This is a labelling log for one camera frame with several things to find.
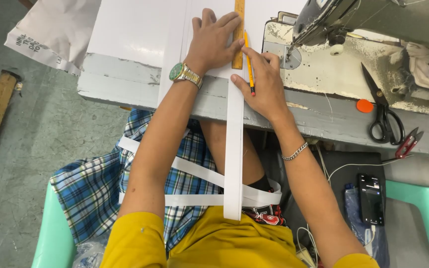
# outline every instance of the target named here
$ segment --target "blue plaid fabric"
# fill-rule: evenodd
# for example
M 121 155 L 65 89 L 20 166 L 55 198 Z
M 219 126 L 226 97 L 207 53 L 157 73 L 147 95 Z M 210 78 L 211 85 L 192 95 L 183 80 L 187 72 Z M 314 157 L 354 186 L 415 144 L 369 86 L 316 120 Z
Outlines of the blue plaid fabric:
M 133 109 L 123 136 L 140 141 L 152 116 L 152 112 Z M 177 156 L 215 169 L 201 133 L 190 131 L 182 139 Z M 132 152 L 115 146 L 109 154 L 76 160 L 51 177 L 52 189 L 59 199 L 76 245 L 112 227 L 120 208 L 119 192 L 126 191 L 133 159 Z M 166 178 L 166 194 L 217 194 L 218 191 L 218 186 L 174 168 Z M 164 240 L 167 251 L 184 237 L 207 208 L 165 207 Z

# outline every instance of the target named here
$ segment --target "leg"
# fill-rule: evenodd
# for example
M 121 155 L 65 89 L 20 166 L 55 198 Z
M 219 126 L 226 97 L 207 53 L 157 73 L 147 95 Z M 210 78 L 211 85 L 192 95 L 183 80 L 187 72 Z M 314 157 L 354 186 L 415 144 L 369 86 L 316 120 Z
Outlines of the leg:
M 226 151 L 226 123 L 200 120 L 201 130 L 213 156 L 218 173 L 224 175 Z M 260 180 L 265 172 L 251 139 L 244 131 L 243 137 L 243 184 L 250 185 Z

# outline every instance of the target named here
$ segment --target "green watch face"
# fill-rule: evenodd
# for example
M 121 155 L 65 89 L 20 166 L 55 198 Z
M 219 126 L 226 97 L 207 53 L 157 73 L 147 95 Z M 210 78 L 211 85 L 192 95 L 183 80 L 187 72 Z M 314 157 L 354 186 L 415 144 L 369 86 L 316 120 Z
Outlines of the green watch face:
M 181 75 L 183 70 L 183 63 L 177 63 L 175 66 L 173 66 L 172 70 L 170 71 L 170 78 L 171 81 L 175 80 L 178 76 Z

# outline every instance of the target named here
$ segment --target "gray concrete floor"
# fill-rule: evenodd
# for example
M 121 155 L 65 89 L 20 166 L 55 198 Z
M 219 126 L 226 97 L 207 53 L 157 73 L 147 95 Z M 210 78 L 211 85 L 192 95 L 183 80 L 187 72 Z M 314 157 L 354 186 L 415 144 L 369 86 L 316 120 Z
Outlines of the gray concrete floor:
M 0 70 L 24 77 L 22 97 L 13 95 L 0 134 L 0 267 L 31 265 L 51 174 L 110 151 L 128 117 L 116 106 L 81 99 L 76 77 L 3 46 L 26 13 L 17 1 L 0 0 Z M 385 171 L 389 179 L 429 185 L 429 159 L 407 159 Z M 387 218 L 391 267 L 429 267 L 418 209 L 389 199 Z

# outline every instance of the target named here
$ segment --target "yellow pencil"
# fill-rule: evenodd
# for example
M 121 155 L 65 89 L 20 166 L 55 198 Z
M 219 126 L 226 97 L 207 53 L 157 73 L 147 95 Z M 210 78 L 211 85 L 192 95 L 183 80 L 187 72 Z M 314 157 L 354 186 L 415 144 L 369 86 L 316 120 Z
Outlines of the yellow pencil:
M 247 43 L 247 32 L 245 30 L 245 45 L 248 48 L 248 43 Z M 247 70 L 249 72 L 249 86 L 251 87 L 251 95 L 252 96 L 256 96 L 256 92 L 254 91 L 254 80 L 253 80 L 253 68 L 251 67 L 251 60 L 249 59 L 249 57 L 246 55 L 246 60 L 247 60 Z

